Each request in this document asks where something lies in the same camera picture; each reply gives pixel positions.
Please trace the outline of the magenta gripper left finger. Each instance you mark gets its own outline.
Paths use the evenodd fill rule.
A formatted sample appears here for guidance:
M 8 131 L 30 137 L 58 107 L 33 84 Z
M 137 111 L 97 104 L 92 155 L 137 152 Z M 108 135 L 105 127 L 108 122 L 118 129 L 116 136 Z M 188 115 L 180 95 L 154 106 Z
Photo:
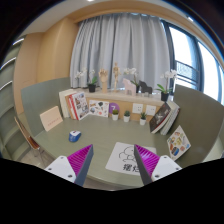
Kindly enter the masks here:
M 46 171 L 82 186 L 92 157 L 93 145 L 88 145 L 68 157 L 59 156 L 46 168 Z

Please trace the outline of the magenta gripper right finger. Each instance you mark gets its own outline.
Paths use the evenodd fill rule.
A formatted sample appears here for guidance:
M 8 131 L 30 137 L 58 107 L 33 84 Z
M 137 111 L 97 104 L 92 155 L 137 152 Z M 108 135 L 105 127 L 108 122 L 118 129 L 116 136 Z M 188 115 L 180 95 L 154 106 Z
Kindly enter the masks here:
M 139 145 L 134 145 L 134 156 L 144 185 L 181 170 L 169 156 L 158 156 Z

